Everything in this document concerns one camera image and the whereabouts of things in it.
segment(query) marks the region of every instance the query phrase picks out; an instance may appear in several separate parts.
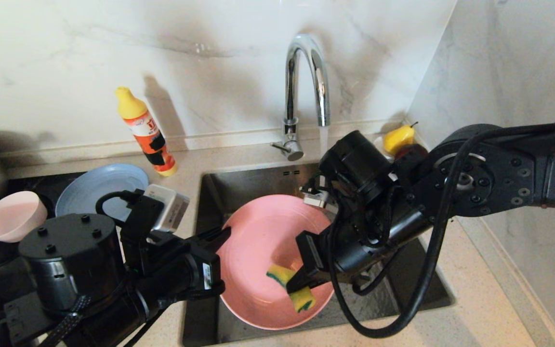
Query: countertop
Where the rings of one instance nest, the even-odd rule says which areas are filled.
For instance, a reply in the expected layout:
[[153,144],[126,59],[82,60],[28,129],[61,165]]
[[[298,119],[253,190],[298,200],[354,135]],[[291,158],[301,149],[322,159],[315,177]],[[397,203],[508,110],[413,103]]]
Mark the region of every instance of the countertop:
[[[337,138],[330,139],[330,146]],[[306,156],[296,163],[317,162],[317,141],[302,141]],[[19,167],[9,170],[11,178],[64,174],[87,171],[101,165],[125,162],[145,169],[150,182],[171,187],[190,198],[190,205],[181,221],[177,235],[189,237],[194,230],[196,207],[203,173],[238,171],[289,165],[275,148],[268,145],[222,147],[174,153],[179,171],[170,177],[161,177],[152,170],[142,155],[83,160],[62,164]],[[422,236],[427,242],[429,231]],[[520,316],[488,268],[484,257],[472,243],[458,219],[447,226],[445,241],[438,262],[438,272],[449,287],[455,303],[449,307],[419,312],[401,333],[381,341],[359,335],[350,325],[281,334],[257,340],[238,341],[241,346],[535,346]],[[136,344],[139,347],[179,346],[183,332],[185,303],[172,305]],[[388,325],[394,318],[368,321],[368,327]]]

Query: chrome faucet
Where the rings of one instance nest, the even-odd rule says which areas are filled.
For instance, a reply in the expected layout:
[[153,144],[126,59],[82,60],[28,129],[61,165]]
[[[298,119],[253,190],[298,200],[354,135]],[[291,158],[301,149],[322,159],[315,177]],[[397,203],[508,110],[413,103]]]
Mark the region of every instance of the chrome faucet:
[[316,96],[318,126],[326,127],[330,125],[331,113],[329,108],[329,82],[327,80],[327,69],[322,61],[320,48],[316,42],[307,34],[299,34],[293,38],[288,47],[286,55],[286,117],[284,117],[284,142],[271,143],[275,148],[280,149],[282,154],[290,161],[301,159],[304,150],[297,139],[297,123],[299,119],[295,116],[297,111],[297,75],[299,52],[310,65],[312,80],[314,83],[314,93]]

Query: light blue plate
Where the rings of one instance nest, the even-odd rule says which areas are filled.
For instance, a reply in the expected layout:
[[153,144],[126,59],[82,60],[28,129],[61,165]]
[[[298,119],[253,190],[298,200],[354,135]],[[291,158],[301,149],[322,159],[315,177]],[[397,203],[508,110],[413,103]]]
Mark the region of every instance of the light blue plate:
[[[87,171],[66,187],[57,200],[55,215],[95,213],[95,203],[102,196],[114,191],[145,189],[148,184],[147,174],[140,167],[130,164],[98,167]],[[124,200],[112,198],[104,202],[104,212],[125,222],[130,214],[126,204]]]

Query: pink-white bowl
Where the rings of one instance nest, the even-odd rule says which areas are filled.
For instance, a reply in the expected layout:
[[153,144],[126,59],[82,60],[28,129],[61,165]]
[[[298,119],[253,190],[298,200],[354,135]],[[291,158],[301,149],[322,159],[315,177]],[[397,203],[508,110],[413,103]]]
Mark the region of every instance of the pink-white bowl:
[[286,290],[266,272],[271,264],[299,270],[303,262],[295,237],[304,230],[318,234],[329,225],[321,210],[290,195],[264,196],[238,209],[225,223],[231,236],[218,251],[226,307],[267,330],[289,329],[314,318],[333,295],[330,283],[313,288],[316,305],[297,313]]
[[46,220],[46,207],[33,191],[19,191],[0,200],[0,241],[19,242]]

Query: marble wall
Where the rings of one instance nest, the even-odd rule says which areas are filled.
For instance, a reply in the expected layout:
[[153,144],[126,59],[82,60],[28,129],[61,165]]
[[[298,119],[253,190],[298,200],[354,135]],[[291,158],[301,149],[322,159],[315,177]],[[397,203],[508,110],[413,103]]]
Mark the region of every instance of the marble wall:
[[[472,123],[555,121],[555,1],[459,1],[408,118],[432,147]],[[485,221],[555,321],[555,209]]]
[[[148,101],[170,138],[277,138],[299,32],[324,50],[333,123],[401,120],[455,2],[0,0],[0,153],[132,140],[119,85]],[[301,73],[302,124],[312,125]]]

